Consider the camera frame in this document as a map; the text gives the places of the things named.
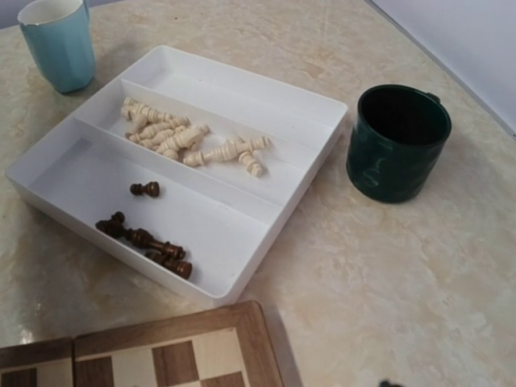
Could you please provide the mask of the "wooden chess board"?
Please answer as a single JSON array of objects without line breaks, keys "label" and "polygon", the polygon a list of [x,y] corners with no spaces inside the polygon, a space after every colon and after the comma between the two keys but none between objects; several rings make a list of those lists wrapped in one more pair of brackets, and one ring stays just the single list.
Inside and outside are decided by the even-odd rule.
[{"label": "wooden chess board", "polygon": [[1,350],[3,386],[287,386],[261,305]]}]

